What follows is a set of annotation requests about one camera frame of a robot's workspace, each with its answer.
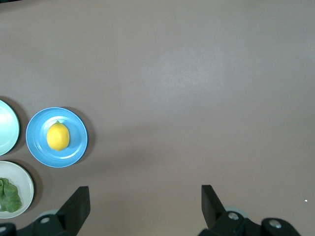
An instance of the lemon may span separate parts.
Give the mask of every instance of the lemon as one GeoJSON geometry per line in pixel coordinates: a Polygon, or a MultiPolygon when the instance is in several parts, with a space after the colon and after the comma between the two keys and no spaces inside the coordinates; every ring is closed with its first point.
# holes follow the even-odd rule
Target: lemon
{"type": "Polygon", "coordinates": [[[69,145],[70,135],[67,127],[57,121],[47,132],[48,146],[56,151],[61,151],[69,145]]]}

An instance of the blue plate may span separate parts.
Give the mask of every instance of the blue plate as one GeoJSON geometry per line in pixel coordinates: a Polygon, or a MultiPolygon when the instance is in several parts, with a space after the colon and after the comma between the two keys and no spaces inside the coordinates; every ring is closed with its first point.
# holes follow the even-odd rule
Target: blue plate
{"type": "Polygon", "coordinates": [[[51,107],[38,112],[26,129],[26,143],[32,155],[42,164],[50,167],[67,167],[77,162],[88,145],[88,134],[83,122],[65,108],[51,107]],[[59,121],[69,130],[69,145],[61,151],[51,149],[47,144],[50,126],[59,121]]]}

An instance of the brown table surface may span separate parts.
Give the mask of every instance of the brown table surface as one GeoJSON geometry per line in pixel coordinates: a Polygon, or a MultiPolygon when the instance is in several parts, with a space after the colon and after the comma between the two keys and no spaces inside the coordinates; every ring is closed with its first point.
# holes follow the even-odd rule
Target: brown table surface
{"type": "Polygon", "coordinates": [[[80,236],[195,236],[211,184],[255,223],[279,217],[315,235],[314,12],[290,0],[0,4],[0,100],[21,123],[0,160],[35,183],[9,221],[26,226],[88,185],[80,236]],[[47,167],[26,145],[48,107],[88,130],[70,167],[47,167]]]}

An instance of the screw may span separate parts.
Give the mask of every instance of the screw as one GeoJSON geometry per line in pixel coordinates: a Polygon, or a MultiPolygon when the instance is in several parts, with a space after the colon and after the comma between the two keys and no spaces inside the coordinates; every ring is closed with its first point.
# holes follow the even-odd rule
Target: screw
{"type": "Polygon", "coordinates": [[[49,217],[45,217],[45,218],[42,218],[42,219],[40,220],[40,223],[41,223],[41,224],[45,224],[45,223],[47,223],[48,221],[50,221],[50,218],[49,218],[49,217]]]}
{"type": "Polygon", "coordinates": [[[238,215],[235,212],[230,212],[228,214],[228,218],[230,218],[231,220],[238,220],[238,215]]]}
{"type": "Polygon", "coordinates": [[[280,224],[280,222],[278,220],[269,220],[269,224],[272,227],[275,227],[277,229],[280,229],[282,227],[282,225],[280,224]]]}
{"type": "Polygon", "coordinates": [[[6,231],[6,226],[0,227],[0,233],[2,233],[2,232],[4,232],[4,231],[6,231]]]}

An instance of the green vegetable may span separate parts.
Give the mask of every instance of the green vegetable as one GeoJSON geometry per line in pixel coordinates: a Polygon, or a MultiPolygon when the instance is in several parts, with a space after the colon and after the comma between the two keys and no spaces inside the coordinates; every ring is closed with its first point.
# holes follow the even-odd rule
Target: green vegetable
{"type": "Polygon", "coordinates": [[[0,211],[15,212],[22,206],[18,188],[8,179],[0,178],[0,211]]]}

